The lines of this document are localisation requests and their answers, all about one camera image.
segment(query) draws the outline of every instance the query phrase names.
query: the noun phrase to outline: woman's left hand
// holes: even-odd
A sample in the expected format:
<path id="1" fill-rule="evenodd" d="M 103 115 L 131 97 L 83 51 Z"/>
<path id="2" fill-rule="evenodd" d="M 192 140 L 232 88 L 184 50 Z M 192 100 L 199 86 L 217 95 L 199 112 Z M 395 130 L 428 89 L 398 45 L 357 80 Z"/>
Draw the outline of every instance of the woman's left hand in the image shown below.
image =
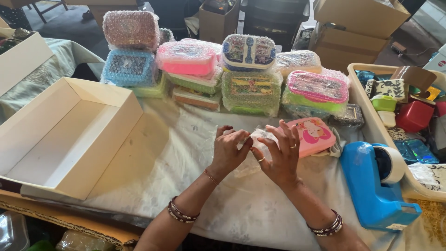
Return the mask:
<path id="1" fill-rule="evenodd" d="M 237 144 L 249 135 L 249 132 L 236 131 L 230 125 L 224 125 L 217 129 L 214 160 L 208 166 L 207 171 L 218 183 L 246 159 L 249 148 L 253 144 L 252 138 L 248 138 L 240 150 L 238 150 Z"/>

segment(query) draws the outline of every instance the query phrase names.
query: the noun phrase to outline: label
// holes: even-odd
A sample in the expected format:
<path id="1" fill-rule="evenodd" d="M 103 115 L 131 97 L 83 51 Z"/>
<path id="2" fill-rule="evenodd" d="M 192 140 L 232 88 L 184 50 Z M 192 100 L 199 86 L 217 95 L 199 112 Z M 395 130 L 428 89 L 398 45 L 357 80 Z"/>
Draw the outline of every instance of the label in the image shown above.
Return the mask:
<path id="1" fill-rule="evenodd" d="M 393 223 L 392 225 L 387 226 L 386 228 L 393 229 L 393 230 L 403 230 L 405 227 L 407 227 L 407 225 Z"/>

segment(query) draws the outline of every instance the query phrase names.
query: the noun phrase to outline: woman's right hand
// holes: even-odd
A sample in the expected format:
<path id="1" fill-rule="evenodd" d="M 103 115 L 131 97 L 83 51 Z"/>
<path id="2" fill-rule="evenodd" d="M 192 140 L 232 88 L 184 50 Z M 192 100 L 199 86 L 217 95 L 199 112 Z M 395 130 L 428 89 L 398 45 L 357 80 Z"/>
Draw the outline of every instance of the woman's right hand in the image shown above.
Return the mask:
<path id="1" fill-rule="evenodd" d="M 293 189 L 301 182 L 296 173 L 300 141 L 296 125 L 290 128 L 283 120 L 279 121 L 279 125 L 283 132 L 274 126 L 266 126 L 266 130 L 278 139 L 279 145 L 272 139 L 258 138 L 260 143 L 268 147 L 272 161 L 263 159 L 262 152 L 255 147 L 251 147 L 251 151 L 259 161 L 262 171 L 285 191 Z"/>

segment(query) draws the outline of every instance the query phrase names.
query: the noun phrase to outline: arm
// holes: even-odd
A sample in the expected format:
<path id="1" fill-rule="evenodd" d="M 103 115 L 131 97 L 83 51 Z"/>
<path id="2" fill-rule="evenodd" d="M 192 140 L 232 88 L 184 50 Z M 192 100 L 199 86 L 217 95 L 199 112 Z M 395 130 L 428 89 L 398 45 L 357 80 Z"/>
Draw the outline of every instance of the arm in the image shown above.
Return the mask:
<path id="1" fill-rule="evenodd" d="M 279 141 L 259 138 L 264 143 L 273 160 L 262 160 L 263 154 L 256 148 L 251 151 L 260 163 L 263 172 L 274 181 L 285 193 L 294 207 L 299 211 L 307 224 L 315 229 L 330 227 L 336 220 L 336 214 L 326 206 L 297 176 L 297 161 L 299 160 L 299 133 L 295 125 L 291 128 L 280 120 L 283 131 L 267 125 L 267 130 Z M 343 224 L 341 230 L 331 236 L 316 237 L 319 245 L 328 251 L 366 251 L 370 250 L 358 235 Z"/>
<path id="2" fill-rule="evenodd" d="M 215 137 L 214 160 L 206 168 L 217 183 L 220 183 L 245 160 L 252 146 L 252 139 L 247 140 L 240 150 L 237 149 L 237 144 L 247 136 L 249 132 L 235 131 L 232 126 L 225 125 L 218 128 Z M 175 199 L 175 205 L 185 215 L 197 215 L 216 186 L 217 184 L 202 173 Z M 135 251 L 173 251 L 190 232 L 192 225 L 193 223 L 183 223 L 174 219 L 164 208 L 144 231 Z"/>

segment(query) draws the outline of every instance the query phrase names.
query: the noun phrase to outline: white box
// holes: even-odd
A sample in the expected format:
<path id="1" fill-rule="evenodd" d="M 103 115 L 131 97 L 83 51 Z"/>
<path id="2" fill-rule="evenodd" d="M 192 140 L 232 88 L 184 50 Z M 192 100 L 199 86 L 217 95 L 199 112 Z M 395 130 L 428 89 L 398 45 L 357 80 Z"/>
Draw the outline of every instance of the white box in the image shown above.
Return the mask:
<path id="1" fill-rule="evenodd" d="M 358 104 L 361 107 L 361 111 L 364 117 L 364 126 L 362 127 L 362 132 L 368 143 L 381 143 L 389 147 L 397 149 L 393 143 L 392 138 L 388 134 L 386 128 L 381 122 L 378 113 L 373 108 L 367 94 L 364 91 L 358 77 L 356 76 L 355 70 L 360 71 L 372 71 L 379 74 L 393 74 L 398 67 L 396 66 L 384 66 L 375 64 L 364 64 L 364 63 L 352 63 L 348 66 L 348 79 L 350 81 L 350 98 L 349 103 Z M 434 81 L 435 85 L 438 85 L 441 89 L 446 90 L 446 75 L 439 72 L 430 70 L 437 76 Z M 439 201 L 446 202 L 446 192 L 429 190 L 423 185 L 421 185 L 412 175 L 407 165 L 404 165 L 405 174 L 403 179 L 400 181 L 401 191 L 404 198 L 420 199 L 427 201 Z"/>
<path id="2" fill-rule="evenodd" d="M 15 29 L 0 28 L 0 35 L 11 38 Z M 45 63 L 52 50 L 38 32 L 0 55 L 0 96 Z"/>
<path id="3" fill-rule="evenodd" d="M 142 113 L 131 90 L 61 78 L 0 125 L 0 178 L 85 200 Z"/>
<path id="4" fill-rule="evenodd" d="M 446 44 L 438 50 L 438 54 L 423 69 L 439 71 L 446 74 Z"/>

